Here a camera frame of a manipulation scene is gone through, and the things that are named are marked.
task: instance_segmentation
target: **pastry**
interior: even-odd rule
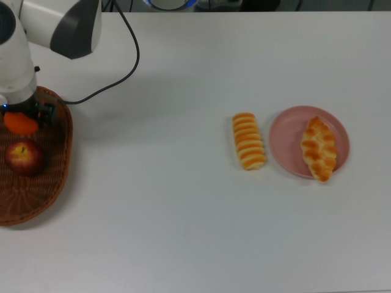
[[[301,149],[311,174],[321,182],[329,180],[337,163],[335,136],[319,117],[308,121]]]
[[[254,114],[238,113],[233,116],[232,123],[236,152],[242,168],[259,169],[266,162],[266,158]]]

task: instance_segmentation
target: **brown wicker tray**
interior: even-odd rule
[[[40,102],[54,92],[37,88]],[[29,136],[45,153],[41,174],[28,178],[10,171],[4,163],[5,149],[20,136],[11,133],[0,117],[0,225],[10,226],[28,221],[51,206],[67,180],[71,156],[73,124],[69,108],[57,104],[58,118],[53,127],[40,129]]]

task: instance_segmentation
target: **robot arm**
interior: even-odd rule
[[[0,0],[0,112],[47,117],[28,41],[75,59],[95,49],[100,32],[100,0]]]

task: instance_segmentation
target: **pink plate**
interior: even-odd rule
[[[300,143],[308,120],[315,116],[319,116],[335,135],[338,154],[334,168],[336,172],[348,159],[349,137],[341,122],[325,110],[312,106],[289,108],[277,116],[269,132],[269,145],[277,161],[288,171],[312,179],[313,176],[302,159]]]

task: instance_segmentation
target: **apple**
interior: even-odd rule
[[[5,150],[5,164],[22,176],[34,176],[43,169],[44,156],[39,144],[31,139],[20,139]]]

